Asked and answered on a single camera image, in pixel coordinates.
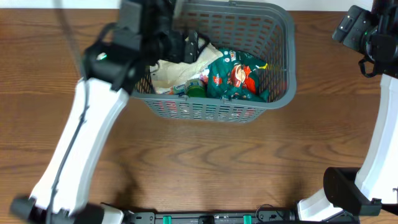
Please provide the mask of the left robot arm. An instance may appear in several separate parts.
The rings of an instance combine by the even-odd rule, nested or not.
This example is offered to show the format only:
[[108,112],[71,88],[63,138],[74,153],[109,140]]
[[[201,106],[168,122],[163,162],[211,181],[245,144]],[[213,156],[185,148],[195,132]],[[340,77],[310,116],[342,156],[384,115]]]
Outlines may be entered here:
[[105,141],[136,85],[159,60],[193,63],[203,51],[199,35],[174,30],[181,1],[122,1],[119,18],[106,24],[84,52],[62,3],[57,19],[80,79],[52,159],[29,196],[16,197],[13,215],[27,223],[124,223],[125,213],[88,201]]

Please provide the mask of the green coffee bag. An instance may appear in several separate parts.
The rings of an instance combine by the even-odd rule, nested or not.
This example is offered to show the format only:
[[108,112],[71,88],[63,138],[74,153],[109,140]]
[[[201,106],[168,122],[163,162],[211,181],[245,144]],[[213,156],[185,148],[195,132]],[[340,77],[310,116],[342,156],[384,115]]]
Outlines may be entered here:
[[259,73],[267,62],[229,48],[219,51],[223,56],[208,66],[207,97],[266,102],[269,92],[260,92]]

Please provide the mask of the tissue multipack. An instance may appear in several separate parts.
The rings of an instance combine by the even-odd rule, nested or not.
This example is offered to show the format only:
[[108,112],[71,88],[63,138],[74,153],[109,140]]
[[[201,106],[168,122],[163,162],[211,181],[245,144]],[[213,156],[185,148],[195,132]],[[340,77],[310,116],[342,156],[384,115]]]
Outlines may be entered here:
[[168,82],[162,80],[156,80],[156,73],[152,74],[152,86],[154,87],[156,94],[161,95],[184,95],[186,94],[186,84],[190,81],[199,82],[199,85],[206,88],[208,84],[209,68],[204,68],[200,72],[192,75],[189,78],[177,78],[177,80]]

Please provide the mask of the beige paper pouch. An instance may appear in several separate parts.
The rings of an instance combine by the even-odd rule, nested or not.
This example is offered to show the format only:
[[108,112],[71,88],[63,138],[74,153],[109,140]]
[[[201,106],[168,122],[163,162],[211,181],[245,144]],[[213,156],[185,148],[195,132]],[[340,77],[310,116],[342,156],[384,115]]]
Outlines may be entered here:
[[204,71],[211,63],[222,57],[223,54],[212,44],[208,44],[194,63],[173,63],[159,60],[150,67],[152,86],[157,94],[172,94],[174,89],[184,85]]

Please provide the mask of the green-lid jar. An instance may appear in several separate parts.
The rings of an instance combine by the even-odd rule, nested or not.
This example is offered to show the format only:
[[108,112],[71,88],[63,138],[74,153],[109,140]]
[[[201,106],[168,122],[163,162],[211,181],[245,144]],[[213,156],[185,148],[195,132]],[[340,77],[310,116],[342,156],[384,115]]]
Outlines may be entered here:
[[205,84],[198,78],[189,80],[185,84],[185,94],[189,97],[206,98]]

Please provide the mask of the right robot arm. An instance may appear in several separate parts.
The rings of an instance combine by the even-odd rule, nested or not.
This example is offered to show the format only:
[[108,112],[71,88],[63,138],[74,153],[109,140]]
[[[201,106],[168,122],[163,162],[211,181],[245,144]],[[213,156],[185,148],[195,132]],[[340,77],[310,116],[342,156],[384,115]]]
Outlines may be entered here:
[[351,6],[332,38],[363,55],[366,78],[381,76],[381,100],[360,168],[329,167],[323,188],[297,204],[297,223],[359,223],[381,211],[397,214],[397,1]]

